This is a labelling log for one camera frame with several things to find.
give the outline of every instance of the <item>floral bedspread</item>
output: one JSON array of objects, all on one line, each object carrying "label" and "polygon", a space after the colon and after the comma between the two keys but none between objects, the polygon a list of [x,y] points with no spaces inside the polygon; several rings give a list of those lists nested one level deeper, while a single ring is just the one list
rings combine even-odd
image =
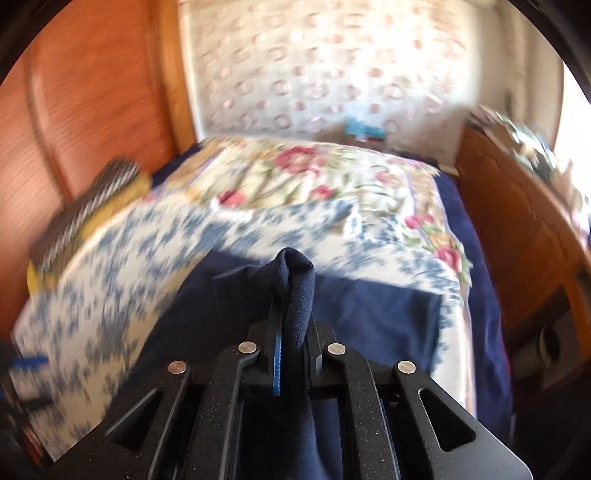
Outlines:
[{"label": "floral bedspread", "polygon": [[[253,197],[252,189],[239,191],[241,204]],[[359,204],[350,197],[228,211],[152,196],[97,231],[56,290],[29,301],[13,331],[23,354],[45,353],[50,359],[41,371],[12,376],[23,397],[54,398],[52,408],[31,419],[50,455],[58,458],[100,422],[160,314],[213,248],[268,261],[281,248],[295,247],[319,272],[441,294],[432,377],[467,405],[469,325],[457,272],[426,249],[364,241]],[[432,225],[430,220],[417,222]]]},{"label": "floral bedspread", "polygon": [[363,148],[214,137],[153,194],[239,209],[355,198],[365,239],[428,251],[468,286],[470,263],[447,225],[438,174],[424,163]]}]

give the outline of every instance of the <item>pink flower pattern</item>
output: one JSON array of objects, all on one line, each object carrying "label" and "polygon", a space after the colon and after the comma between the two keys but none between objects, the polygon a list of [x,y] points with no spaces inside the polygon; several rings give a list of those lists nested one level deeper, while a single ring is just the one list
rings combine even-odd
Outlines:
[{"label": "pink flower pattern", "polygon": [[224,207],[234,208],[240,206],[245,199],[246,196],[239,190],[227,190],[217,198],[217,201]]},{"label": "pink flower pattern", "polygon": [[425,223],[435,223],[433,215],[411,215],[404,219],[406,226],[412,230],[421,228]]},{"label": "pink flower pattern", "polygon": [[462,256],[459,251],[451,247],[439,247],[435,251],[435,257],[443,260],[454,272],[459,272],[462,269]]},{"label": "pink flower pattern", "polygon": [[312,198],[317,200],[330,200],[336,194],[336,189],[331,189],[327,185],[318,185],[311,192]]},{"label": "pink flower pattern", "polygon": [[389,187],[400,187],[401,182],[397,175],[390,173],[387,170],[381,170],[374,175],[377,181],[382,182],[383,185]]},{"label": "pink flower pattern", "polygon": [[275,157],[275,165],[291,174],[312,172],[317,176],[325,164],[324,154],[314,147],[291,147]]}]

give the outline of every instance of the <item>patterned wallpaper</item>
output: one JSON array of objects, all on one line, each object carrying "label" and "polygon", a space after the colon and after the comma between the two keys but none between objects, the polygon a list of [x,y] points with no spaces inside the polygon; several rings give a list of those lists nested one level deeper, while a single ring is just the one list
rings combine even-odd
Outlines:
[{"label": "patterned wallpaper", "polygon": [[202,135],[340,141],[347,116],[388,146],[449,157],[470,74],[462,0],[186,0],[181,31]]}]

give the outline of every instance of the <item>blue object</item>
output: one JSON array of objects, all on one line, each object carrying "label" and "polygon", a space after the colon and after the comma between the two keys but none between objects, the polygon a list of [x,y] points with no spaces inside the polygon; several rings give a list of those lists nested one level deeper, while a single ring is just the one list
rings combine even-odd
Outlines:
[{"label": "blue object", "polygon": [[370,127],[358,121],[353,117],[348,117],[347,123],[345,124],[345,135],[354,135],[362,137],[379,138],[383,140],[386,138],[386,134],[383,128]]},{"label": "blue object", "polygon": [[17,358],[12,363],[12,367],[17,370],[36,370],[47,363],[49,363],[49,359],[45,355],[24,356]]},{"label": "blue object", "polygon": [[450,229],[472,262],[468,306],[476,377],[476,415],[503,442],[509,440],[513,408],[511,374],[501,331],[501,308],[482,247],[456,186],[444,173],[435,177]]}]

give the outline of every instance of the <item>wooden cabinet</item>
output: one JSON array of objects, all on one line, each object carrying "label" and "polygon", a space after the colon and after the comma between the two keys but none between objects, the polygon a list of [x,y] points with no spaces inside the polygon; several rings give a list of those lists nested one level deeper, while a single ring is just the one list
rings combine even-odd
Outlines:
[{"label": "wooden cabinet", "polygon": [[589,276],[590,256],[566,210],[540,179],[470,127],[456,166],[501,302],[509,348],[570,308],[581,352],[591,357],[591,317],[581,306],[587,293],[580,281]]}]

